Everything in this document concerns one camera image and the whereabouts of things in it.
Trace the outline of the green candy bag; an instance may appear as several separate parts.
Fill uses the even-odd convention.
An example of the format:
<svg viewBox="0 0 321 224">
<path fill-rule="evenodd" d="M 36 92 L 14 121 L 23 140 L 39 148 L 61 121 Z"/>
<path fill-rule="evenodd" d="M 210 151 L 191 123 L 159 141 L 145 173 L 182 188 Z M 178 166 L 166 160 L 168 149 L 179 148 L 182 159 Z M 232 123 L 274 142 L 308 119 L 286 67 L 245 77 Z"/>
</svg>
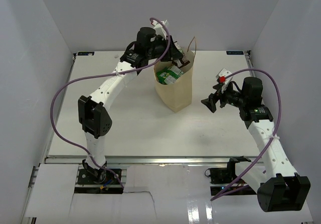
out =
<svg viewBox="0 0 321 224">
<path fill-rule="evenodd" d="M 183 71 L 172 65 L 156 73 L 157 80 L 162 85 L 174 84 L 183 75 Z"/>
</svg>

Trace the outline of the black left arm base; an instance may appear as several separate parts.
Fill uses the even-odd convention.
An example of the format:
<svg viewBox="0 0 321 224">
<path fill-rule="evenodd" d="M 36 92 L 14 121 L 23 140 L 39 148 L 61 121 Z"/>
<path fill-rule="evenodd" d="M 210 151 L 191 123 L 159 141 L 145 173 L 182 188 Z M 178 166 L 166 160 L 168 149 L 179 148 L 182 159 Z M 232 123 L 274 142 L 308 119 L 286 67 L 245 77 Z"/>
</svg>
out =
<svg viewBox="0 0 321 224">
<path fill-rule="evenodd" d="M 118 179 L 109 171 L 102 171 L 100 177 L 94 177 L 84 168 L 79 169 L 74 188 L 78 194 L 123 194 Z"/>
</svg>

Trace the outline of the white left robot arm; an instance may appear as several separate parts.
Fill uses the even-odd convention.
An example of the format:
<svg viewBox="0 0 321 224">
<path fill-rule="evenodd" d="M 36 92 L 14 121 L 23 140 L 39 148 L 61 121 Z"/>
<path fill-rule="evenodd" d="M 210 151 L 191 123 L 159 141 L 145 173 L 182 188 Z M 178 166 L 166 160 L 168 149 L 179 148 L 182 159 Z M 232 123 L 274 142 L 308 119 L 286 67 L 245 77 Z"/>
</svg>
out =
<svg viewBox="0 0 321 224">
<path fill-rule="evenodd" d="M 142 27 L 137 33 L 136 41 L 130 43 L 121 56 L 113 71 L 114 76 L 105 80 L 88 97 L 81 96 L 78 99 L 79 123 L 90 152 L 83 160 L 83 167 L 94 183 L 101 183 L 106 177 L 103 169 L 106 165 L 105 135 L 111 129 L 112 120 L 108 111 L 116 97 L 150 60 L 171 61 L 182 56 L 162 26 Z"/>
</svg>

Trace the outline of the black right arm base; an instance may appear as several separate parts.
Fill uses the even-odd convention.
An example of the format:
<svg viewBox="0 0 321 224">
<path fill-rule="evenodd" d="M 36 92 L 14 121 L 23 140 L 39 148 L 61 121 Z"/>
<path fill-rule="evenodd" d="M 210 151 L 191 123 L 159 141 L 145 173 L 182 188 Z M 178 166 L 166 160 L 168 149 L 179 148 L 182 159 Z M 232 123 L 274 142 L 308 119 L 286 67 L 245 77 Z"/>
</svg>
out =
<svg viewBox="0 0 321 224">
<path fill-rule="evenodd" d="M 231 181 L 232 177 L 229 175 L 227 168 L 208 168 L 205 170 L 204 175 L 210 180 L 211 195 L 215 196 L 222 189 L 225 188 Z M 233 184 L 226 192 L 230 192 L 239 188 L 239 191 L 228 193 L 227 195 L 256 195 L 255 191 L 247 185 L 242 179 Z"/>
</svg>

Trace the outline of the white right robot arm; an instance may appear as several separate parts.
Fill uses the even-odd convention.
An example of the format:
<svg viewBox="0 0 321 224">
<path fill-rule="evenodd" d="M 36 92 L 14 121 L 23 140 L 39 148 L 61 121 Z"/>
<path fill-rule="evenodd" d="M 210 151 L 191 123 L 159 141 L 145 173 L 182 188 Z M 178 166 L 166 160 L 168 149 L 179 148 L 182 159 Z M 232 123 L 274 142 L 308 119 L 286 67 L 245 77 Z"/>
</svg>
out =
<svg viewBox="0 0 321 224">
<path fill-rule="evenodd" d="M 246 77 L 241 89 L 234 90 L 233 83 L 219 77 L 210 94 L 201 103 L 212 113 L 216 103 L 223 108 L 229 104 L 238 108 L 240 118 L 260 152 L 258 159 L 264 163 L 262 171 L 247 157 L 230 158 L 227 179 L 232 183 L 243 180 L 255 191 L 264 212 L 300 211 L 310 190 L 310 181 L 300 176 L 286 156 L 279 137 L 273 132 L 275 124 L 268 107 L 262 103 L 263 85 L 256 77 Z"/>
</svg>

